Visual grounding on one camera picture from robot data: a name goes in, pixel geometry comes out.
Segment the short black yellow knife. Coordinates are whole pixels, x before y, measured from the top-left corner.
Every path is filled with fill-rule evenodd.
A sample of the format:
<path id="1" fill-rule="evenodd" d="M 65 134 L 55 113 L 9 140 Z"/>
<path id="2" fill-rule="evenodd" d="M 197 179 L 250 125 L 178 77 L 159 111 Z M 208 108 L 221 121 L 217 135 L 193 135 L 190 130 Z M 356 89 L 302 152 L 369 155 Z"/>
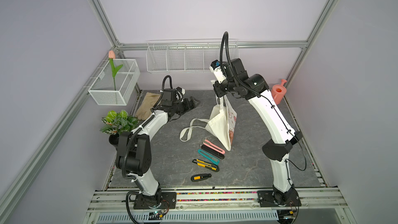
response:
<path id="1" fill-rule="evenodd" d="M 203 180 L 207 180 L 209 178 L 211 178 L 212 175 L 209 173 L 205 173 L 205 174 L 197 174 L 197 175 L 193 175 L 191 176 L 191 181 L 192 182 L 196 182 L 196 181 L 203 181 Z"/>

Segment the yellow black utility knife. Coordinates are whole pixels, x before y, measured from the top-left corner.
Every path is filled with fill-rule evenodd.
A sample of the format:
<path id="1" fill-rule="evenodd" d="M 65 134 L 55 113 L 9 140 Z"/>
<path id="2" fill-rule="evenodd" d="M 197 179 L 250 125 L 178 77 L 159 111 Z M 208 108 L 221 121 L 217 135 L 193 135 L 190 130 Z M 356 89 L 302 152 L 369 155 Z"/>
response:
<path id="1" fill-rule="evenodd" d="M 220 169 L 217 165 L 213 164 L 213 163 L 208 163 L 199 159 L 193 159 L 192 161 L 193 163 L 195 163 L 196 165 L 198 165 L 199 167 L 203 167 L 206 168 L 208 170 L 211 170 L 213 172 L 219 172 Z"/>

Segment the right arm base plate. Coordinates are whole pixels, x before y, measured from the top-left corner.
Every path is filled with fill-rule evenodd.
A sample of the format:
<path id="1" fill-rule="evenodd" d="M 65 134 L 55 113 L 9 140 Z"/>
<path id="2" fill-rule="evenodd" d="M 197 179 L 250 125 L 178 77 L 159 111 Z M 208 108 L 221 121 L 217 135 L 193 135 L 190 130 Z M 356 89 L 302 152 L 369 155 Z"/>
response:
<path id="1" fill-rule="evenodd" d="M 301 207 L 302 205 L 298 192 L 294 188 L 290 188 L 287 192 L 281 192 L 277 189 L 260 190 L 257 194 L 261 207 Z"/>

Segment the white cartoon tote bag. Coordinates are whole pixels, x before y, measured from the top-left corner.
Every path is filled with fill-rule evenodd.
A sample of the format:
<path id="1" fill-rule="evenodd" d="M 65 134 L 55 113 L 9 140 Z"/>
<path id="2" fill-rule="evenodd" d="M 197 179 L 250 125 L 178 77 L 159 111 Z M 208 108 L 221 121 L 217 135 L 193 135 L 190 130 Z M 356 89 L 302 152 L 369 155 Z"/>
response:
<path id="1" fill-rule="evenodd" d="M 237 113 L 233 109 L 228 97 L 217 96 L 210 119 L 194 118 L 189 127 L 184 128 L 179 136 L 182 142 L 189 141 L 194 128 L 205 129 L 216 137 L 227 151 L 231 150 L 234 138 Z"/>

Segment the teal utility knife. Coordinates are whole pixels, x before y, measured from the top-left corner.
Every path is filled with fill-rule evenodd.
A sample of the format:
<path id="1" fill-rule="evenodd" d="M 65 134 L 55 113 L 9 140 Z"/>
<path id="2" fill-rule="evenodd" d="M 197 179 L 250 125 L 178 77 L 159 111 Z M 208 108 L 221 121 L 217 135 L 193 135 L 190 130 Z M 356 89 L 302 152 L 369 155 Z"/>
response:
<path id="1" fill-rule="evenodd" d="M 211 155 L 209 152 L 207 152 L 205 150 L 198 149 L 198 154 L 200 154 L 202 157 L 209 160 L 211 163 L 213 163 L 215 165 L 218 165 L 220 162 L 220 160 L 217 157 Z"/>

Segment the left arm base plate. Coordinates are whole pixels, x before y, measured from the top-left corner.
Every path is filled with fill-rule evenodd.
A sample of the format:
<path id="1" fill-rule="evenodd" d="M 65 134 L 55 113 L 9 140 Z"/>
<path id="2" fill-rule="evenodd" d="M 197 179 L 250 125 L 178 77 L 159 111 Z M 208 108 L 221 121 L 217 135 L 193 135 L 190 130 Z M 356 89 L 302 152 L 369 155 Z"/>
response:
<path id="1" fill-rule="evenodd" d="M 161 192 L 154 196 L 139 194 L 136 197 L 134 209 L 174 209 L 176 207 L 176 192 Z"/>

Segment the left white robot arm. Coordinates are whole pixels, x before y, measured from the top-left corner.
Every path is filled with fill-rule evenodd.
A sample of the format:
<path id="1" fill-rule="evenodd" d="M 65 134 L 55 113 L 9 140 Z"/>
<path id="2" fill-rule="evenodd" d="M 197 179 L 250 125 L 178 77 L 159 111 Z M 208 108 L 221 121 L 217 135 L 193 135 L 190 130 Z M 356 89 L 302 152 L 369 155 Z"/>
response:
<path id="1" fill-rule="evenodd" d="M 124 179 L 136 184 L 138 197 L 152 208 L 161 205 L 162 190 L 150 170 L 150 141 L 165 124 L 196 107 L 195 99 L 185 98 L 184 94 L 184 89 L 173 87 L 170 75 L 165 76 L 160 98 L 150 108 L 150 116 L 126 138 L 119 137 L 116 167 L 121 170 Z"/>

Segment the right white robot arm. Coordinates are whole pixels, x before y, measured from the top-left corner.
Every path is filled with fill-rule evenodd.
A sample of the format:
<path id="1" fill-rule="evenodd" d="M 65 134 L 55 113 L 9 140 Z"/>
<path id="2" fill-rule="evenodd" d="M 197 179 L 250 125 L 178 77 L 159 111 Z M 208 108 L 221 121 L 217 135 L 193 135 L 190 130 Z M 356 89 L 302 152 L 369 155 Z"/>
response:
<path id="1" fill-rule="evenodd" d="M 301 200 L 291 179 L 289 152 L 303 137 L 302 133 L 289 125 L 265 79 L 259 74 L 249 76 L 241 59 L 231 59 L 228 32 L 224 32 L 221 40 L 219 60 L 211 63 L 210 70 L 216 77 L 213 83 L 216 96 L 223 97 L 231 93 L 246 99 L 271 134 L 271 139 L 263 145 L 262 151 L 271 162 L 273 189 L 259 193 L 260 203 L 300 207 Z"/>

